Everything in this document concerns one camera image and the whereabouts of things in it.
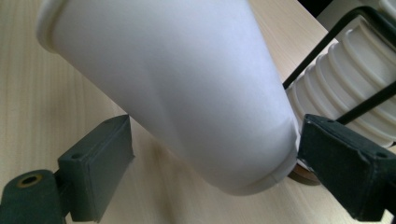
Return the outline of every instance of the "black wire frame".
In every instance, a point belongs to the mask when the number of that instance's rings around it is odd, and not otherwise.
[[[283,83],[283,88],[287,89],[291,83],[313,62],[317,56],[326,48],[329,43],[354,19],[362,16],[371,26],[371,28],[393,49],[396,49],[396,26],[387,19],[386,16],[379,13],[372,7],[357,7],[349,11],[334,27],[327,33],[306,58],[297,66],[291,75]],[[350,121],[358,118],[374,107],[387,101],[396,94],[396,81],[388,85],[383,90],[375,93],[373,96],[355,106],[343,116],[337,119],[338,122],[346,125]]]

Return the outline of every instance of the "white paper cup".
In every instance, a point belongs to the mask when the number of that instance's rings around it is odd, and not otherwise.
[[[296,162],[295,117],[248,2],[51,0],[37,37],[231,194]]]

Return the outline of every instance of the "wooden table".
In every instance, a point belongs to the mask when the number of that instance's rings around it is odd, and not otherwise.
[[[0,187],[57,158],[101,121],[124,112],[35,40],[39,0],[0,2]],[[251,0],[284,79],[325,30],[296,0]],[[206,184],[133,121],[136,159],[101,223],[355,223],[323,187],[286,178],[247,197]],[[386,214],[383,222],[390,223]]]

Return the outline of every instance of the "black metal bracket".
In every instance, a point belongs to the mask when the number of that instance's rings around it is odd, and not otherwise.
[[[129,116],[102,122],[67,150],[59,170],[36,170],[5,186],[0,223],[99,221],[128,164],[132,151]]]
[[[305,115],[298,158],[359,221],[396,215],[396,155],[341,123]]]
[[[327,33],[323,39],[314,47],[306,58],[297,66],[291,75],[283,83],[284,89],[287,89],[291,83],[311,64],[317,56],[330,44],[330,42],[354,19],[362,16],[371,26],[371,28],[392,48],[396,49],[396,25],[371,7],[357,7],[348,12],[334,27]],[[377,92],[366,101],[360,103],[343,116],[337,119],[342,124],[348,124],[350,121],[358,118],[367,111],[382,104],[390,97],[396,94],[396,81],[389,84],[382,91]]]

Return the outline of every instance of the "light wood surface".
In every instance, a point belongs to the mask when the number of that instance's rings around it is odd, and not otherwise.
[[[57,158],[101,121],[123,114],[35,40],[39,0],[0,2],[0,187]],[[325,30],[296,0],[251,0],[282,79]],[[134,153],[101,223],[355,223],[323,187],[288,178],[247,197],[215,189],[133,121]],[[384,223],[390,223],[386,214]]]

